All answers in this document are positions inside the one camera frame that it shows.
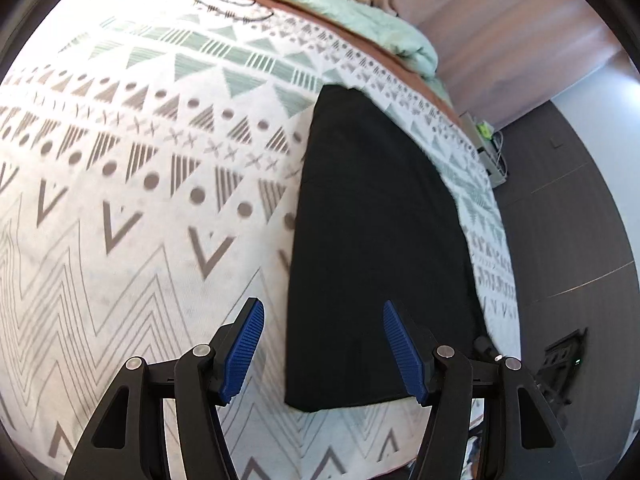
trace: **mattress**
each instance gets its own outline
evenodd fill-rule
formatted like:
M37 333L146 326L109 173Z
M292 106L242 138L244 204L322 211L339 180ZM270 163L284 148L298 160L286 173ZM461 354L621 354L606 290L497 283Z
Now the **mattress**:
M383 474L416 455L429 410L414 399L317 413L284 404L289 265L317 95L327 82L365 91L434 163L487 329L519 356L486 172L450 110L331 28L252 0L201 1L63 0L0 86L0 418L64 472L127 358L175 359L256 296L265 329L241 393L219 410L239 477ZM165 418L172 478L184 478L171 402Z

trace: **silver screw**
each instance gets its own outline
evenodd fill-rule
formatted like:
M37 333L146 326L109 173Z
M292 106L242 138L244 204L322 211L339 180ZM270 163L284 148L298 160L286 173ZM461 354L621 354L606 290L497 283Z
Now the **silver screw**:
M204 357L205 355L209 355L209 352L211 352L211 347L205 344L198 345L193 349L193 355L196 357Z
M507 357L504 360L504 365L509 370L520 370L522 368L522 363L518 361L515 357Z
M438 346L436 352L440 357L444 357L445 359L449 359L456 354L455 350L448 345Z
M125 366L129 370L137 370L142 366L142 359L140 359L139 357L132 357L127 361L127 364L125 364Z

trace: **brown dot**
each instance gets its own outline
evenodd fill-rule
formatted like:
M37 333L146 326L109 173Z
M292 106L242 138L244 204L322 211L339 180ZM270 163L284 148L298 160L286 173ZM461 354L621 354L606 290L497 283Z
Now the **brown dot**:
M80 162L80 159L82 158L82 153L80 152L73 152L71 154L71 156L69 157L69 165L72 166L74 164L77 164L78 162Z
M104 176L111 176L115 171L116 168L118 167L117 163L115 160L111 160L109 162L107 162L104 167L102 168L102 174Z
M158 187L158 183L160 182L160 177L157 173L149 173L145 177L145 181L143 185L147 191L153 191L156 187Z
M49 153L51 151L51 148L53 147L53 142L51 142L50 140L48 140L47 142L45 142L41 149L40 149L40 154L41 155L47 155L47 153Z
M191 201L195 205L202 204L204 202L205 197L206 197L206 194L204 193L204 189L202 189L201 187L194 187L191 190Z
M238 206L238 214L242 218L249 218L249 216L251 216L253 212L254 212L254 207L248 202L242 202Z
M289 231L293 231L296 226L296 217L293 213L287 213L284 215L284 227L286 227Z

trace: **floor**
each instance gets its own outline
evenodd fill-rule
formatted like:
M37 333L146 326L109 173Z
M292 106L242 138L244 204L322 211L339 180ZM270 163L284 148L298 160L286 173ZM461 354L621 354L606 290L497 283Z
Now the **floor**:
M522 357L588 327L587 354L566 409L584 480L615 467L640 383L640 294L620 215L600 172L548 102L504 129L507 183L495 190L510 245Z

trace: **white wall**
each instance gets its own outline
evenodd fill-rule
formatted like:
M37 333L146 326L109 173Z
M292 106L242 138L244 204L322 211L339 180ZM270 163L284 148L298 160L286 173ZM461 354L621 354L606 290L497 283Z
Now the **white wall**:
M551 100L600 170L618 206L640 274L640 75L615 57ZM636 416L640 418L640 396ZM627 446L634 434L630 434Z

